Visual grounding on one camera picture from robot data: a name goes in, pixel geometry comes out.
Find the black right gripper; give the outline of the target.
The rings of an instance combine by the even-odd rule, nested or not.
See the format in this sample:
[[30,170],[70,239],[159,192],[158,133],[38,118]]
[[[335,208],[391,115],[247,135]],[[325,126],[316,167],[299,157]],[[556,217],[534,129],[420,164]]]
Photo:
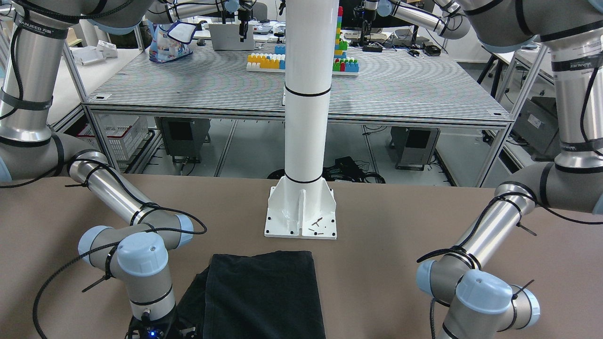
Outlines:
[[128,339],[195,339],[196,327],[187,326],[178,315],[177,307],[157,320],[150,319],[149,309],[145,309],[141,319],[132,317],[126,337]]

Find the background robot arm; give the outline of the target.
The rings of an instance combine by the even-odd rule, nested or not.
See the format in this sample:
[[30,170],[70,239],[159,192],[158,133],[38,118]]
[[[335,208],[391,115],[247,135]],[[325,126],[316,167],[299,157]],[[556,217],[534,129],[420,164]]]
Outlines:
[[471,28],[469,19],[461,13],[461,7],[454,0],[435,0],[434,3],[440,7],[442,16],[400,0],[364,0],[360,7],[363,9],[366,21],[373,21],[376,14],[393,16],[435,32],[444,39],[457,40],[469,32]]

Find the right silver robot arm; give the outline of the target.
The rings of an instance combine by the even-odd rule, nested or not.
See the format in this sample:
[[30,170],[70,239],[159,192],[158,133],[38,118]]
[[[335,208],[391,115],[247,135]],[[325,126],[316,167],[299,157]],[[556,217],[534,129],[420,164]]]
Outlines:
[[64,41],[81,20],[131,32],[155,0],[15,0],[14,30],[1,87],[1,243],[22,254],[27,242],[10,218],[18,187],[44,178],[71,178],[87,188],[102,211],[129,222],[125,229],[96,226],[82,236],[76,260],[103,270],[101,281],[121,280],[131,318],[126,337],[185,338],[193,326],[179,320],[168,251],[195,234],[193,216],[164,208],[136,189],[107,157],[85,141],[47,126]]

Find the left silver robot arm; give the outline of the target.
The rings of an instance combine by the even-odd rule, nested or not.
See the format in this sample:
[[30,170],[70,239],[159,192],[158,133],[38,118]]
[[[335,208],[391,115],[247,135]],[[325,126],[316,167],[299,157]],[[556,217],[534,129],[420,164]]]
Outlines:
[[490,51],[512,51],[540,37],[551,50],[558,105],[555,160],[515,172],[455,245],[418,260],[417,285],[448,307],[432,337],[490,339],[540,316],[530,290],[482,269],[521,218],[537,205],[602,213],[602,2],[459,0],[457,6]]

